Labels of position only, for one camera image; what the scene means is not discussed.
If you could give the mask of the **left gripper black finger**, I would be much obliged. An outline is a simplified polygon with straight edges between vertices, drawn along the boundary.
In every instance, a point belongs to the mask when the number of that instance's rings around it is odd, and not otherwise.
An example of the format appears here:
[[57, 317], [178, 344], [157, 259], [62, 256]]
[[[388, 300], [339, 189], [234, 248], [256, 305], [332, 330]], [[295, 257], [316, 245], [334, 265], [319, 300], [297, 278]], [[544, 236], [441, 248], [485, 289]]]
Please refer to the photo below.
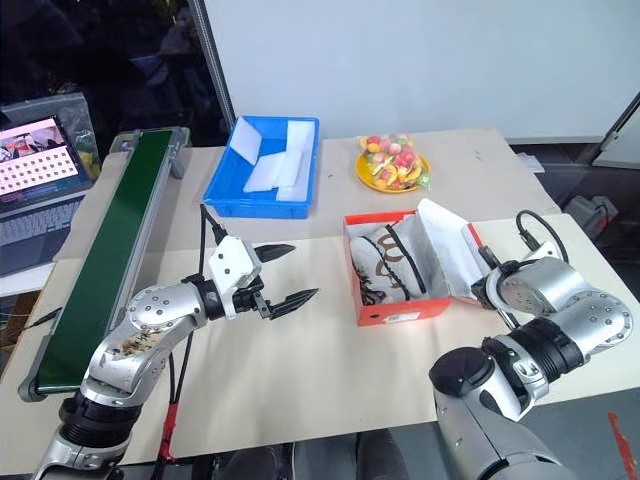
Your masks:
[[270, 320], [275, 320], [289, 313], [296, 311], [308, 300], [310, 300], [317, 292], [318, 288], [301, 290], [285, 297], [285, 299], [277, 304], [269, 305]]
[[294, 250], [295, 246], [290, 244], [265, 244], [254, 248], [256, 256], [261, 263], [274, 261]]

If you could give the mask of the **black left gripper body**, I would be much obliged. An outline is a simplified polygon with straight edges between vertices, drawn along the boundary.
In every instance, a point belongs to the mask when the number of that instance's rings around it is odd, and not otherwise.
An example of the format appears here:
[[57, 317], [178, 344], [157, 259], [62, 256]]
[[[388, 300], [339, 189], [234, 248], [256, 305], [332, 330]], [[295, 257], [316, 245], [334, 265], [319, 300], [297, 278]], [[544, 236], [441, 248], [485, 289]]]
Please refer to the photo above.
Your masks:
[[247, 287], [239, 288], [233, 294], [233, 305], [237, 313], [257, 312], [263, 319], [271, 318], [270, 304], [262, 296], [264, 283], [256, 277]]

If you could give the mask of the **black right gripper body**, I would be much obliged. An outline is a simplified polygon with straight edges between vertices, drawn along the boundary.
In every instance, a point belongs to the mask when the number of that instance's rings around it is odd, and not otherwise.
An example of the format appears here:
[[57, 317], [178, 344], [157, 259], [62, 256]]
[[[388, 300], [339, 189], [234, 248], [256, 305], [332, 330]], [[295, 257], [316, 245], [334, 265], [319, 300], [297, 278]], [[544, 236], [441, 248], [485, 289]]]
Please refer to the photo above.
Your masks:
[[471, 285], [471, 293], [482, 307], [491, 307], [492, 302], [487, 294], [487, 278], [481, 278]]

